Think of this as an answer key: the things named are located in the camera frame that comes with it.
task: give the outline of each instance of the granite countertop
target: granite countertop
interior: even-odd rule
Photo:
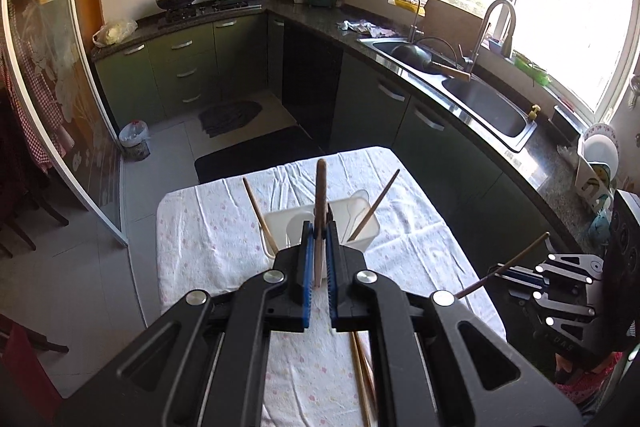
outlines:
[[[326,9],[293,4],[290,1],[271,0],[261,5],[254,4],[249,8],[233,10],[233,13],[231,10],[219,12],[160,29],[157,25],[160,16],[155,16],[140,21],[137,31],[124,42],[108,48],[94,48],[92,59],[100,60],[122,49],[190,26],[265,11],[300,25],[321,38],[331,40],[381,73],[396,77],[396,81],[403,80],[411,94],[429,96],[442,108],[440,115],[489,156],[527,195],[570,250],[596,253],[596,248],[587,237],[587,229],[593,216],[574,191],[574,170],[558,155],[556,145],[545,134],[543,125],[539,124],[523,149],[514,153],[463,108],[434,87],[358,42],[361,35],[342,31],[337,26],[337,23],[344,20],[362,17],[379,25],[386,23],[386,27],[392,27],[399,32],[404,30],[373,14],[364,14],[351,7]]]

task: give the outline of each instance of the stove burner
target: stove burner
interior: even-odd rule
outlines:
[[[158,21],[158,26],[163,27],[191,19],[192,17],[202,17],[211,13],[245,8],[247,6],[249,6],[249,3],[246,0],[215,0],[206,4],[191,4],[184,8],[167,10],[164,13],[164,18]]]

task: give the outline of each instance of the kitchen floor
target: kitchen floor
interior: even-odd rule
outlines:
[[[68,227],[42,209],[21,213],[17,221],[36,251],[11,230],[0,230],[0,243],[14,253],[13,259],[0,255],[0,313],[69,347],[64,355],[38,356],[63,397],[159,317],[156,209],[164,195],[198,184],[197,158],[296,123],[270,92],[248,98],[262,105],[260,114],[215,138],[202,130],[202,109],[150,129],[151,156],[125,163],[128,252],[55,180],[47,200]]]
[[[262,111],[246,126],[210,138],[202,130],[198,114],[185,114],[152,126],[151,156],[128,162],[125,171],[127,236],[136,288],[146,324],[160,316],[156,269],[156,209],[165,194],[198,184],[194,161],[237,143],[278,131],[296,121],[269,91],[249,100]]]

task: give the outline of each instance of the cutting board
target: cutting board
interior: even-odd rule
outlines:
[[[480,17],[462,8],[441,0],[427,0],[421,31],[425,36],[445,39],[453,46],[456,54],[459,54],[458,44],[460,44],[465,57],[468,57],[476,45],[481,25]],[[451,56],[451,51],[438,41],[424,41],[424,44],[446,57]]]

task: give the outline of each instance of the glass sliding door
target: glass sliding door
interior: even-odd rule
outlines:
[[[12,91],[47,158],[123,245],[122,156],[79,44],[72,0],[2,0]]]

